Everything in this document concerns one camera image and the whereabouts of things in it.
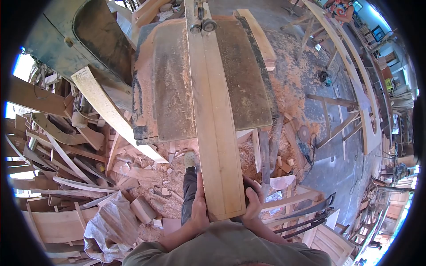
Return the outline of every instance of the band saw table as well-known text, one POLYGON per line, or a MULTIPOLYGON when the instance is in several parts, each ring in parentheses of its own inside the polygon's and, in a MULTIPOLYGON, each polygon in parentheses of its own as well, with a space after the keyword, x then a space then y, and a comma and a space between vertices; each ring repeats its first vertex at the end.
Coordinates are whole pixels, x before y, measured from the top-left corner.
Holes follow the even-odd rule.
MULTIPOLYGON (((236 131, 270 126, 277 103, 261 52, 243 17, 213 16, 236 131)), ((138 145, 197 136, 185 20, 141 27, 133 72, 138 145)))

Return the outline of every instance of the black pants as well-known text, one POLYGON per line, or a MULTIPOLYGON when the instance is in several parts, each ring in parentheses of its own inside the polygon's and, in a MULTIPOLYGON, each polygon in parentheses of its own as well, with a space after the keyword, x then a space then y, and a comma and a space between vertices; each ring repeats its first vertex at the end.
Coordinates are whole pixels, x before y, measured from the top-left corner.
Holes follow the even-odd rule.
POLYGON ((195 167, 188 167, 184 175, 184 202, 182 204, 181 224, 184 225, 192 214, 192 202, 197 192, 197 173, 195 167))

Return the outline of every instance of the paint bucket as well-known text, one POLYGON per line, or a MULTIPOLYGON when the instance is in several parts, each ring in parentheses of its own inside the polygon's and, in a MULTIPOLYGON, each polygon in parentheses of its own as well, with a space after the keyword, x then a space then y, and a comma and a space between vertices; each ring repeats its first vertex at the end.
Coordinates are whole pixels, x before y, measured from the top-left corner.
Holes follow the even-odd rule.
POLYGON ((173 12, 179 12, 181 10, 181 5, 180 4, 175 4, 172 6, 173 8, 173 12))

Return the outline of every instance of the hand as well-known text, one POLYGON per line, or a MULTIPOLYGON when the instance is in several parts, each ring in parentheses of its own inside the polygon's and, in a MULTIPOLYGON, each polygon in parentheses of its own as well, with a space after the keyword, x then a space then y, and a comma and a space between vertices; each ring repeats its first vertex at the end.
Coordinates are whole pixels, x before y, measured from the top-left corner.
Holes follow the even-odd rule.
POLYGON ((243 182, 246 186, 248 185, 248 188, 245 190, 245 194, 247 195, 250 203, 246 208, 245 214, 240 218, 243 224, 247 227, 254 221, 259 220, 259 213, 262 210, 264 196, 262 190, 255 181, 243 176, 243 182))
POLYGON ((209 225, 210 221, 207 217, 207 205, 204 196, 203 175, 201 172, 197 174, 197 192, 195 193, 194 202, 192 203, 191 220, 197 233, 203 232, 209 225))

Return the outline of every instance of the green t-shirt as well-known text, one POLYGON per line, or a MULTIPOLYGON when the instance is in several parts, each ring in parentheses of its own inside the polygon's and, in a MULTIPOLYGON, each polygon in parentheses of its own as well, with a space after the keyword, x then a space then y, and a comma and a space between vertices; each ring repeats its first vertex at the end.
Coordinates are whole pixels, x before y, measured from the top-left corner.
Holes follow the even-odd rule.
POLYGON ((222 221, 203 234, 167 253, 158 242, 143 242, 123 261, 123 266, 221 265, 331 265, 330 256, 302 243, 286 245, 257 237, 244 226, 222 221))

